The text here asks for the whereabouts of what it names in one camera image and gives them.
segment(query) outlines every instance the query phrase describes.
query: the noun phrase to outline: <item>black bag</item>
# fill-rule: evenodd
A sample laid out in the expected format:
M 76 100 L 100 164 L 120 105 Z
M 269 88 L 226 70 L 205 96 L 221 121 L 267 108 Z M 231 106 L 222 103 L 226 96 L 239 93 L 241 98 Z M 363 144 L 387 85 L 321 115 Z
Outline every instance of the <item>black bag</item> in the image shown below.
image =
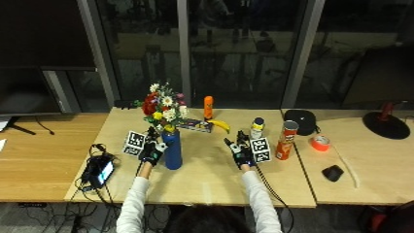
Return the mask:
M 307 110 L 287 110 L 285 112 L 285 120 L 293 120 L 298 125 L 298 135 L 307 136 L 315 129 L 315 116 Z

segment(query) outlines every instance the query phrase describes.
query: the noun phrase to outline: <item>white sleeve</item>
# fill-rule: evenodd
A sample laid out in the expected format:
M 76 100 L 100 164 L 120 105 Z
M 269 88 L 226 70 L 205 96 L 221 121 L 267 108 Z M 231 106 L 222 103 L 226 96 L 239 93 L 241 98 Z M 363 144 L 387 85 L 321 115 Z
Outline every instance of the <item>white sleeve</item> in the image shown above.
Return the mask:
M 144 204 L 149 185 L 145 178 L 136 177 L 116 221 L 117 233 L 142 232 Z
M 282 233 L 279 219 L 263 183 L 254 171 L 242 176 L 255 220 L 255 233 Z

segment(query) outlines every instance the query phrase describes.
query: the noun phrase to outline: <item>black lamp base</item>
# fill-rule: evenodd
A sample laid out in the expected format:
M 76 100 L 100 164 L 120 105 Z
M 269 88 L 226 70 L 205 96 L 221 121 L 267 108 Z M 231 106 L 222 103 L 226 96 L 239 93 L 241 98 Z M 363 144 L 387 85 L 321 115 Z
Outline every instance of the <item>black lamp base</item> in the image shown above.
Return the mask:
M 405 139 L 410 136 L 410 128 L 395 116 L 389 115 L 387 121 L 381 121 L 381 113 L 369 113 L 363 116 L 365 126 L 379 136 L 390 139 Z

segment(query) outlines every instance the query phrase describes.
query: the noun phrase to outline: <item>white daisy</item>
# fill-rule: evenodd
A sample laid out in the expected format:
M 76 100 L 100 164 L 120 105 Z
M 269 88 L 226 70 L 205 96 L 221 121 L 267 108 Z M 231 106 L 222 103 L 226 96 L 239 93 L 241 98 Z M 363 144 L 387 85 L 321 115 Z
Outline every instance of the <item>white daisy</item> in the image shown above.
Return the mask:
M 160 84 L 158 84 L 158 83 L 152 84 L 152 86 L 150 86 L 150 91 L 152 91 L 152 92 L 156 92 L 156 90 L 158 89 L 158 87 L 160 87 Z
M 181 118 L 186 118 L 188 113 L 189 113 L 189 110 L 186 109 L 186 106 L 180 106 Z
M 162 112 L 162 117 L 168 122 L 172 122 L 176 119 L 176 111 L 174 109 L 166 110 Z
M 172 98 L 169 96 L 162 98 L 162 104 L 168 107 L 172 105 Z
M 157 125 L 157 129 L 158 129 L 158 132 L 162 131 L 162 126 L 160 124 Z

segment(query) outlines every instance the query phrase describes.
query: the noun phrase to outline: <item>dark hair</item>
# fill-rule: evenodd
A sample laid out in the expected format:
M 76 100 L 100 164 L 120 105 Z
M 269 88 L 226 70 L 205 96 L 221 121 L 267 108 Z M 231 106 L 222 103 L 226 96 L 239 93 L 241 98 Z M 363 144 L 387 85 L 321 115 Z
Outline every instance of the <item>dark hair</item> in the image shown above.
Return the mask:
M 168 233 L 250 233 L 246 222 L 226 207 L 194 206 L 172 222 Z

